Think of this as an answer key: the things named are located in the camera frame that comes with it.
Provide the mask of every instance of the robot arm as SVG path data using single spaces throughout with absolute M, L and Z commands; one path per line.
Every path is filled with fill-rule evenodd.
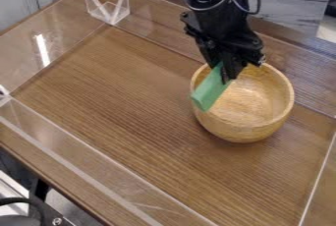
M 221 79 L 236 79 L 248 63 L 264 62 L 263 41 L 247 23 L 248 0 L 187 0 L 189 12 L 181 15 L 185 32 L 196 39 L 205 60 L 213 68 L 223 62 Z

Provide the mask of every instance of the wooden table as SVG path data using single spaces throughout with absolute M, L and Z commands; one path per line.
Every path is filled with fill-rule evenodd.
M 167 21 L 172 16 L 167 12 Z M 97 156 L 100 152 L 93 157 L 88 147 L 72 140 L 60 146 L 40 124 L 32 133 L 59 155 L 87 163 L 83 172 L 5 127 L 1 146 L 107 225 L 147 225 L 111 200 L 107 186 L 116 184 L 116 176 L 105 164 L 109 158 L 217 225 L 297 225 L 336 128 L 336 45 L 261 20 L 251 22 L 265 41 L 268 61 L 292 80 L 296 93 L 291 119 L 259 143 L 229 144 L 195 119 L 189 80 L 203 59 L 181 24 L 157 27 L 153 35 L 184 40 L 191 54 L 104 26 L 15 92 L 24 104 L 108 158 Z M 327 174 L 327 183 L 336 184 L 333 164 Z M 136 187 L 123 193 L 136 193 Z M 305 225 L 335 225 L 335 196 L 335 186 L 325 186 Z M 139 207 L 169 210 L 145 201 Z M 160 220 L 175 225 L 172 211 L 165 212 L 157 215 Z

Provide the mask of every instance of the green sponge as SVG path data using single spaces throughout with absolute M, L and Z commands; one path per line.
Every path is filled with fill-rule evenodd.
M 223 62 L 217 63 L 212 68 L 211 73 L 192 93 L 193 102 L 204 112 L 209 111 L 215 101 L 219 99 L 231 83 L 229 81 L 227 84 L 223 84 L 220 75 L 221 67 Z

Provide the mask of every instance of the wooden bowl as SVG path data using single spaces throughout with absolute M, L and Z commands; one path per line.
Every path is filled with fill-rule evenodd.
M 192 91 L 211 72 L 204 65 L 195 72 Z M 271 65 L 249 65 L 232 81 L 208 112 L 193 103 L 205 129 L 231 142 L 260 141 L 285 123 L 295 106 L 295 90 L 288 78 Z

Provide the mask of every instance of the bowl rim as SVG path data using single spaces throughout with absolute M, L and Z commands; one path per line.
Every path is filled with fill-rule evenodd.
M 200 75 L 201 71 L 203 71 L 208 66 L 209 66 L 208 64 L 201 65 L 201 67 L 200 67 L 200 68 L 195 71 L 195 73 L 193 73 L 192 81 L 191 81 L 191 91 L 192 91 L 192 92 L 193 92 L 193 90 L 195 90 L 196 78 L 197 78 L 197 76 Z M 287 90 L 288 90 L 288 92 L 289 92 L 289 101 L 288 101 L 288 104 L 287 104 L 287 108 L 284 109 L 284 111 L 281 112 L 281 114 L 279 114 L 276 117 L 273 117 L 273 119 L 271 119 L 269 121 L 256 123 L 256 125 L 252 124 L 251 126 L 245 126 L 245 125 L 243 125 L 241 123 L 237 123 L 237 122 L 235 122 L 235 121 L 229 121 L 229 125 L 239 126 L 240 128 L 263 128 L 263 127 L 267 127 L 267 126 L 269 126 L 269 125 L 272 125 L 272 124 L 275 124 L 275 123 L 283 121 L 283 120 L 288 117 L 288 115 L 289 115 L 289 113 L 291 113 L 291 111 L 292 111 L 292 109 L 293 109 L 293 107 L 295 107 L 295 89 L 293 89 L 293 85 L 292 85 L 292 83 L 291 83 L 288 77 L 280 72 L 279 69 L 276 69 L 276 68 L 275 68 L 272 65 L 269 65 L 268 63 L 264 63 L 261 66 L 265 67 L 268 70 L 273 71 L 273 73 L 277 74 L 279 77 L 283 79 L 284 85 L 287 85 Z M 208 116 L 213 117 L 219 122 L 223 122 L 223 119 L 220 119 L 220 118 L 217 117 L 217 115 L 215 115 L 215 114 L 211 112 L 212 108 L 209 109 L 208 112 L 204 112 L 201 109 L 199 109 L 199 110 L 200 110 L 203 113 L 207 113 Z

